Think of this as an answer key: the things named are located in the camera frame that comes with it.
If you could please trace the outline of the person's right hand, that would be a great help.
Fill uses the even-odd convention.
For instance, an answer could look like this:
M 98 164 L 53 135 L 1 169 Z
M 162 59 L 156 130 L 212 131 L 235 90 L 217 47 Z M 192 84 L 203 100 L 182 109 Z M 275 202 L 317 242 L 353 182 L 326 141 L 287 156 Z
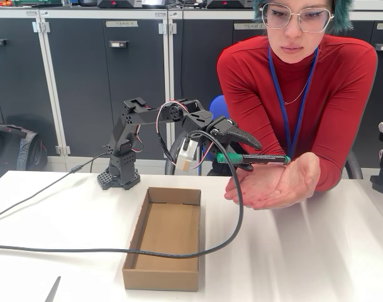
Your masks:
M 253 207 L 261 197 L 266 197 L 278 185 L 284 171 L 280 165 L 254 165 L 252 172 L 238 169 L 236 174 L 240 183 L 243 205 Z

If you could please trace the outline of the person's left hand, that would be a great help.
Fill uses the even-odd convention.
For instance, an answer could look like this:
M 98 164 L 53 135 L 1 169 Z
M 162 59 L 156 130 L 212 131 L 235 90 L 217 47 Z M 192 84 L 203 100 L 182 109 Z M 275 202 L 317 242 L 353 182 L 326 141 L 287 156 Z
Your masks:
M 313 195 L 321 174 L 317 155 L 306 152 L 285 168 L 277 187 L 249 208 L 255 210 L 285 208 Z

